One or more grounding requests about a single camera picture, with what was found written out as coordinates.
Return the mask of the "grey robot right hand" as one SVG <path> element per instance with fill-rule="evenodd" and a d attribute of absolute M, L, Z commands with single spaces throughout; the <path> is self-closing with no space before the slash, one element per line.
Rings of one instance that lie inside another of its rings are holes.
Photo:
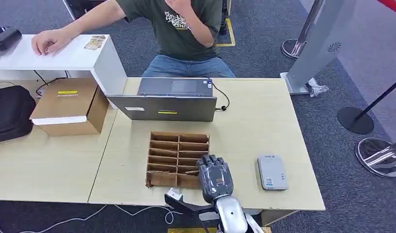
<path fill-rule="evenodd" d="M 217 198 L 231 196 L 234 190 L 228 163 L 222 157 L 206 154 L 197 161 L 203 198 L 213 204 Z"/>

